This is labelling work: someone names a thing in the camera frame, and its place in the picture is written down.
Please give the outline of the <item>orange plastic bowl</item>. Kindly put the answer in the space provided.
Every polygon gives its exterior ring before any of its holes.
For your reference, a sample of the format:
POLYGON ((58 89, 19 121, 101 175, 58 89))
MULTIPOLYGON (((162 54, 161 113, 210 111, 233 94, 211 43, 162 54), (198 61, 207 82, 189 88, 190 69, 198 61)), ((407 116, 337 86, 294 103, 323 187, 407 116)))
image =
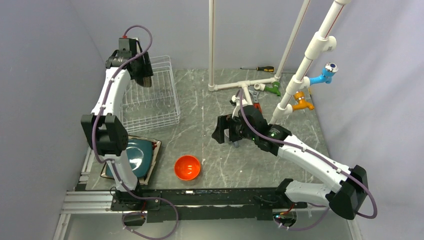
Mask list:
POLYGON ((182 181, 192 181, 201 172, 200 161, 193 155, 183 155, 174 164, 174 174, 182 181))

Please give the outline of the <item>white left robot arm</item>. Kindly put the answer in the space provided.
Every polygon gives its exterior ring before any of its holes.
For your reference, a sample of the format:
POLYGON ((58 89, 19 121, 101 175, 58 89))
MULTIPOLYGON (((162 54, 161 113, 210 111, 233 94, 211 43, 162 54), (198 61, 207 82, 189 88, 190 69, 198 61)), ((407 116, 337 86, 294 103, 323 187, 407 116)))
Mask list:
POLYGON ((105 80, 100 96, 90 114, 80 123, 96 160, 107 164, 115 180, 115 187, 124 196, 124 204, 131 210, 139 209, 144 196, 135 191, 139 180, 133 173, 127 155, 129 134, 119 118, 124 93, 130 81, 150 88, 153 69, 149 53, 142 49, 137 38, 121 37, 118 49, 105 63, 105 80))

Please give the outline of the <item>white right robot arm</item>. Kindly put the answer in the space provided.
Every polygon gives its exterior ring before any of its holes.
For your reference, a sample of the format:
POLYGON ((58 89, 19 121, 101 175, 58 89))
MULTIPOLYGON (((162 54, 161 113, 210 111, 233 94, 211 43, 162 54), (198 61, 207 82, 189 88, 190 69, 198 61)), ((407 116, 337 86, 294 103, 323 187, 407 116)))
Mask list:
POLYGON ((321 181, 306 183, 288 178, 283 180, 275 194, 280 207, 287 208, 292 203, 304 202, 328 207, 346 220, 364 216, 359 210, 370 191, 367 172, 363 167, 349 167, 330 159, 303 143, 283 126, 267 123, 262 113, 252 105, 242 107, 236 116, 218 116, 211 137, 223 144, 225 131, 228 131, 229 141, 251 140, 262 151, 297 164, 321 181))

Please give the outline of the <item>brown patterned bowl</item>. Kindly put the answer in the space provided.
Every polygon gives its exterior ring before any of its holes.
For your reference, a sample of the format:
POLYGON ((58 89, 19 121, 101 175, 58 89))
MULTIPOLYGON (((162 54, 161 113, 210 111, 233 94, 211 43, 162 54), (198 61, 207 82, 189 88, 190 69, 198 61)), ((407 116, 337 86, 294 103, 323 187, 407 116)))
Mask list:
POLYGON ((144 88, 151 88, 152 87, 152 77, 151 76, 143 77, 142 80, 141 80, 141 85, 144 88))

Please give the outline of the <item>teal square plate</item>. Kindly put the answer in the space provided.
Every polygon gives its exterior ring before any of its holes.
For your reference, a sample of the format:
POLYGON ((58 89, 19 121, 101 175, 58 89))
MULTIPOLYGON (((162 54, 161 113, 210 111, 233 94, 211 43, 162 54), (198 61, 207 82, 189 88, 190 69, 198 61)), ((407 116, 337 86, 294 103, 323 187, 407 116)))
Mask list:
POLYGON ((126 153, 132 172, 141 184, 147 185, 162 142, 150 138, 131 136, 126 153))

